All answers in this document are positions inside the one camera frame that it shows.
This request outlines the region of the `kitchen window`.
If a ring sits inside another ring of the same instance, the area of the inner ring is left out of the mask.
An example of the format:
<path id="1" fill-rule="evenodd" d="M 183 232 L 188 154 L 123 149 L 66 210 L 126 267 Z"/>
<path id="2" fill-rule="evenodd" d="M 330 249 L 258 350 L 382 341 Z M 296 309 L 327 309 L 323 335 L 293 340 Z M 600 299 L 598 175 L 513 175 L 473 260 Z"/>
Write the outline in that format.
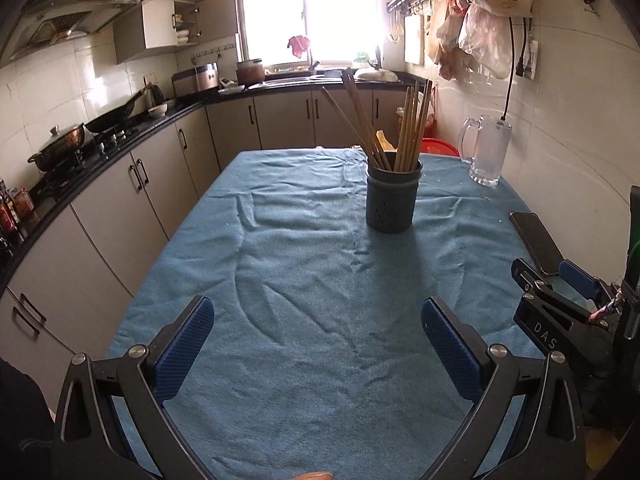
<path id="1" fill-rule="evenodd" d="M 236 0 L 241 58 L 269 67 L 360 66 L 378 59 L 384 44 L 382 0 Z M 302 58 L 288 40 L 310 40 Z"/>

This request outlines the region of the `black smartphone brown case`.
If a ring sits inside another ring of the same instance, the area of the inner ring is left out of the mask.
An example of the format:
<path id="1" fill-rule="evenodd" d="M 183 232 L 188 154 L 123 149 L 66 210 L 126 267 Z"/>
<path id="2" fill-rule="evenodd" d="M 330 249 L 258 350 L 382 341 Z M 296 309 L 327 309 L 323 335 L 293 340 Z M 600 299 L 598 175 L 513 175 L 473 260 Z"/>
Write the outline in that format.
<path id="1" fill-rule="evenodd" d="M 539 217 L 534 212 L 513 211 L 510 213 L 510 221 L 539 273 L 544 276 L 557 276 L 564 258 Z"/>

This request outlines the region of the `clear glass mug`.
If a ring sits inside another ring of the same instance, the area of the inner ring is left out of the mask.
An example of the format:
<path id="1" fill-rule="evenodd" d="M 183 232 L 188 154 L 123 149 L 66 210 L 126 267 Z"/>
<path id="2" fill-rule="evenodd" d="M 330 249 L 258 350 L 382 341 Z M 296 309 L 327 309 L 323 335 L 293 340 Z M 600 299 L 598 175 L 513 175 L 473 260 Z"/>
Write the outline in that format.
<path id="1" fill-rule="evenodd" d="M 471 154 L 466 154 L 465 137 L 475 130 L 475 144 Z M 459 152 L 462 162 L 470 165 L 469 177 L 486 188 L 495 188 L 500 180 L 506 151 L 511 140 L 512 126 L 506 118 L 480 115 L 465 118 L 459 133 Z"/>

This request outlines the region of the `blue towel table cloth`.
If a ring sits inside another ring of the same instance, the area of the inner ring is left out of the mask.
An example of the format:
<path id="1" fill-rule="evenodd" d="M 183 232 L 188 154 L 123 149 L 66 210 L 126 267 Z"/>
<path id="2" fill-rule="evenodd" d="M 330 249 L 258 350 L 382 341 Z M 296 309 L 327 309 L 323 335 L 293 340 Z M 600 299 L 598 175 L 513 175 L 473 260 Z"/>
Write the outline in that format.
<path id="1" fill-rule="evenodd" d="M 219 479 L 416 479 L 469 403 L 423 333 L 439 296 L 491 344 L 536 347 L 513 322 L 526 249 L 513 188 L 450 157 L 422 160 L 408 231 L 367 225 L 354 150 L 246 152 L 217 178 L 146 276 L 111 356 L 146 344 L 195 296 L 215 325 L 167 411 Z"/>

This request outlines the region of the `dark utensil holder cup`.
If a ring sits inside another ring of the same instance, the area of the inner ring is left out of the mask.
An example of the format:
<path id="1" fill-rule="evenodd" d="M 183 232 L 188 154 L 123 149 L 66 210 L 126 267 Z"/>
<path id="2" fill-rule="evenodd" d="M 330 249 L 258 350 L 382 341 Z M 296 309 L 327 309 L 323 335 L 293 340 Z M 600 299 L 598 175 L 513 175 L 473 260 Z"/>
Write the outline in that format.
<path id="1" fill-rule="evenodd" d="M 422 168 L 420 162 L 401 172 L 367 166 L 366 220 L 371 229 L 399 234 L 410 228 Z"/>

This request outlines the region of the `red plastic basin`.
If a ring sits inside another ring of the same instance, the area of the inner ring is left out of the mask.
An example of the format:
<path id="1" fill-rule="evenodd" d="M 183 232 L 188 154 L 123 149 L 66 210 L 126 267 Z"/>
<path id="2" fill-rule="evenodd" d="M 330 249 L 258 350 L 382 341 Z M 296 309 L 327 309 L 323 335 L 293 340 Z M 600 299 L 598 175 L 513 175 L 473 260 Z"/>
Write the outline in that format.
<path id="1" fill-rule="evenodd" d="M 460 153 L 455 146 L 436 138 L 423 138 L 421 142 L 421 152 L 425 154 L 451 157 L 460 156 Z"/>

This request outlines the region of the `steel pot with lid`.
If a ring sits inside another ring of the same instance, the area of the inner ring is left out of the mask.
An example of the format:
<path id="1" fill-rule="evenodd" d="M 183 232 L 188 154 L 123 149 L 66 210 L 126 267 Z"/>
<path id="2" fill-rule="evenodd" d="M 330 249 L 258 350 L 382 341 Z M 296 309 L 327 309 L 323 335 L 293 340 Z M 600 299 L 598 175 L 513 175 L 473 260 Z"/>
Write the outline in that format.
<path id="1" fill-rule="evenodd" d="M 50 138 L 43 146 L 27 159 L 41 172 L 49 172 L 60 162 L 80 150 L 86 140 L 86 128 L 79 124 L 61 130 L 58 125 L 50 129 Z"/>

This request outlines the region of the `black wok pan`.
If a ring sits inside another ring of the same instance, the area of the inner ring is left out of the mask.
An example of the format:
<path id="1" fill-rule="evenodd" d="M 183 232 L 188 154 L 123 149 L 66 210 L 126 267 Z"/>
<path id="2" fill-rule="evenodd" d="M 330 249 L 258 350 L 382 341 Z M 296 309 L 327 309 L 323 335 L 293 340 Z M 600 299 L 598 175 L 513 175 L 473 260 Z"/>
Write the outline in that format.
<path id="1" fill-rule="evenodd" d="M 115 107 L 114 110 L 109 110 L 99 117 L 94 118 L 91 122 L 87 122 L 85 124 L 86 129 L 93 134 L 99 134 L 104 133 L 108 129 L 114 128 L 118 125 L 122 125 L 131 115 L 134 107 L 136 106 L 137 100 L 142 98 L 145 92 L 146 89 L 142 88 L 136 94 L 134 94 L 125 104 Z"/>

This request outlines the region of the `hanging plastic bags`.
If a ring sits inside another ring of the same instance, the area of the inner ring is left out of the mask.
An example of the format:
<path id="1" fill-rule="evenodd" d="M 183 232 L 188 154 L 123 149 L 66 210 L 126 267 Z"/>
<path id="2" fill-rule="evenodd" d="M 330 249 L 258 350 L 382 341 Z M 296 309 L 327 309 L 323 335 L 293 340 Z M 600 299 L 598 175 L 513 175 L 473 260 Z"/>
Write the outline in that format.
<path id="1" fill-rule="evenodd" d="M 532 16 L 534 0 L 430 0 L 425 55 L 439 77 L 459 78 L 474 62 L 490 76 L 510 76 L 515 48 L 511 27 Z"/>

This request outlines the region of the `white bowl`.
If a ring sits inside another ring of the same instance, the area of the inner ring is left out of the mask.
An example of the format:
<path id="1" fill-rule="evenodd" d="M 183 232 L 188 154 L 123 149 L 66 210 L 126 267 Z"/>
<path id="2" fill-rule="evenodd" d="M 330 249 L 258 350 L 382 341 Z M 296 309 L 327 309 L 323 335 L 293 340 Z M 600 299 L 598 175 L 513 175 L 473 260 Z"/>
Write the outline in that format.
<path id="1" fill-rule="evenodd" d="M 151 117 L 157 118 L 157 117 L 162 117 L 166 114 L 168 110 L 168 104 L 167 103 L 163 103 L 157 106 L 153 106 L 151 108 L 148 109 L 148 113 Z"/>

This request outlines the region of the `dark-tipped wooden chopstick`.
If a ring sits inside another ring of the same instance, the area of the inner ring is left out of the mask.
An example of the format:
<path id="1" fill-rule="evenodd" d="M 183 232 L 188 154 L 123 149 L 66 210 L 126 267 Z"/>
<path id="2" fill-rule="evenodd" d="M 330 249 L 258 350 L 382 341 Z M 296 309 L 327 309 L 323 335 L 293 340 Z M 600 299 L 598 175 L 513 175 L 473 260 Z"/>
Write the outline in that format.
<path id="1" fill-rule="evenodd" d="M 360 100 L 360 94 L 357 89 L 354 71 L 350 68 L 346 68 L 342 73 L 343 86 L 352 101 L 357 120 L 358 120 L 358 136 L 361 141 L 362 147 L 366 150 L 368 159 L 371 164 L 378 169 L 391 170 L 390 162 L 382 148 L 376 131 L 367 116 L 364 114 L 363 106 Z"/>

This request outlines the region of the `brown clay pot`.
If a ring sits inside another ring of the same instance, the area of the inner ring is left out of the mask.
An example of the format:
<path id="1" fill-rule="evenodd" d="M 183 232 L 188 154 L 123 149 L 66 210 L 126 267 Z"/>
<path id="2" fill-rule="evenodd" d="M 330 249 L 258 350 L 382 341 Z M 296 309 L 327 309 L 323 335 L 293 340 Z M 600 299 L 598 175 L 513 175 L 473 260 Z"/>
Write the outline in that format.
<path id="1" fill-rule="evenodd" d="M 262 66 L 260 58 L 252 58 L 251 60 L 236 63 L 236 76 L 238 84 L 244 84 L 250 87 L 253 84 L 261 84 L 266 80 L 266 72 Z"/>

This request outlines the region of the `pink hanging cloth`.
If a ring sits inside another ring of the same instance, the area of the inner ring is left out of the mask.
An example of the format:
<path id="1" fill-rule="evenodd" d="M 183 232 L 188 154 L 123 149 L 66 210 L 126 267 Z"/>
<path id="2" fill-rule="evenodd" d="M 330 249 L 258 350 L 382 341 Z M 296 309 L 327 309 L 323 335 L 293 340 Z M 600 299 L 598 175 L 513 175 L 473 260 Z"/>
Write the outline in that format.
<path id="1" fill-rule="evenodd" d="M 309 46 L 310 40 L 303 35 L 293 36 L 288 40 L 288 47 L 296 58 L 302 58 L 307 53 Z"/>

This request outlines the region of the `range hood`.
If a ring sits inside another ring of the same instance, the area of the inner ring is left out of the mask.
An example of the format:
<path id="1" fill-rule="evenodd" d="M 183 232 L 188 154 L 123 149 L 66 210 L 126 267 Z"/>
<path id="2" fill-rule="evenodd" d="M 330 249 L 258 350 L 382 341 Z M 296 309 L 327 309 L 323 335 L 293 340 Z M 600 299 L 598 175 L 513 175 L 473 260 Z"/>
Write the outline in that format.
<path id="1" fill-rule="evenodd" d="M 1 43 L 1 66 L 99 32 L 144 0 L 28 0 Z"/>

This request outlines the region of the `white wall power strip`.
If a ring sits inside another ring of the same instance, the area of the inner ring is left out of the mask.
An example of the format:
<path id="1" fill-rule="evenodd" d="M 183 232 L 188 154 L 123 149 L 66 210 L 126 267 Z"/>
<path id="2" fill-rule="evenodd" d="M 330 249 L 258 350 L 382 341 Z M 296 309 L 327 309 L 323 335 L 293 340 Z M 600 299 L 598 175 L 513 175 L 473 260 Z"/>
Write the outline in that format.
<path id="1" fill-rule="evenodd" d="M 537 63 L 539 54 L 539 41 L 536 39 L 527 40 L 524 50 L 515 67 L 515 75 L 529 80 L 536 79 Z"/>

